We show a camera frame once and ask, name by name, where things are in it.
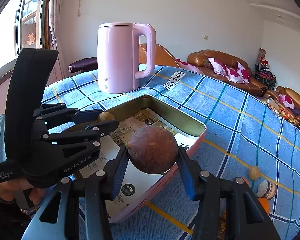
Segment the electric kettle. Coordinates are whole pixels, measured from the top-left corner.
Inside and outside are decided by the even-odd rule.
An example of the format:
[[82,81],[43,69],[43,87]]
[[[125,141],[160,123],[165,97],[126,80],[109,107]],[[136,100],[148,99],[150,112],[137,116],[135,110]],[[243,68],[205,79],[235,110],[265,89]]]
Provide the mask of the electric kettle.
[[[139,37],[147,39],[146,69],[139,70]],[[98,82],[106,93],[126,93],[139,87],[155,65],[155,29],[150,24],[105,23],[98,30]]]

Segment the pink and white cushion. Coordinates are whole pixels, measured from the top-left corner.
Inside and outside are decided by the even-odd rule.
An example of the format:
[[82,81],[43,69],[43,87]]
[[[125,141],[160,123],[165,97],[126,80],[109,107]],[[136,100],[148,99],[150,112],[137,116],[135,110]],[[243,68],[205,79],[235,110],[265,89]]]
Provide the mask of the pink and white cushion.
[[243,79],[244,82],[249,83],[249,72],[246,70],[239,61],[238,62],[238,75]]
[[233,83],[244,83],[243,79],[239,76],[237,71],[235,71],[233,68],[226,67],[226,70],[228,72],[228,80]]
[[217,59],[214,59],[212,57],[208,57],[208,60],[212,64],[213,70],[216,74],[219,74],[219,75],[222,75],[222,76],[228,78],[228,73],[227,73],[225,65],[223,65],[220,61],[218,61]]
[[292,98],[286,95],[279,95],[280,102],[284,104],[285,107],[290,107],[294,109],[294,103]]
[[181,61],[181,59],[178,59],[178,58],[176,58],[176,61],[177,61],[180,68],[190,70],[192,72],[196,72],[196,73],[204,75],[204,73],[200,69],[198,69],[196,66],[191,65],[187,62]]

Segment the human hand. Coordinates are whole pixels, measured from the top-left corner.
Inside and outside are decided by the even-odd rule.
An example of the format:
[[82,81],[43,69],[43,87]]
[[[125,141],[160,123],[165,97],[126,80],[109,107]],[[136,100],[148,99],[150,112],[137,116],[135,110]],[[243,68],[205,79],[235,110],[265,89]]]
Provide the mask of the human hand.
[[34,205],[38,205],[40,203],[41,198],[45,194],[44,188],[36,188],[33,187],[26,178],[18,178],[12,179],[6,182],[0,183],[0,198],[4,201],[12,201],[15,199],[13,192],[30,189],[31,193],[29,195],[30,200]]

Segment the white curtain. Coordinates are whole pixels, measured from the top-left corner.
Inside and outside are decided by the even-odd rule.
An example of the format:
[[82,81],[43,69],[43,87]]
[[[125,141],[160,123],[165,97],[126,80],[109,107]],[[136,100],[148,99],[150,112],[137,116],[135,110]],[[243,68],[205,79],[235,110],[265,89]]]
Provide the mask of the white curtain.
[[49,77],[47,85],[57,82],[61,79],[66,78],[68,75],[66,72],[66,66],[63,61],[63,54],[60,45],[59,35],[59,17],[60,17],[60,7],[62,0],[50,0],[49,2],[49,24],[50,31],[52,34],[52,46],[51,49],[56,49],[59,51],[58,59],[53,67],[51,75]]

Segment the dark sleeve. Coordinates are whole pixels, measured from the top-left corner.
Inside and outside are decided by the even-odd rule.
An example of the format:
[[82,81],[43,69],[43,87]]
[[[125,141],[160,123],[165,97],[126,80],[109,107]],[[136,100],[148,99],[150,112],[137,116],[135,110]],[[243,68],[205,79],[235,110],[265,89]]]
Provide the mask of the dark sleeve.
[[15,201],[0,199],[0,240],[20,240],[29,221]]

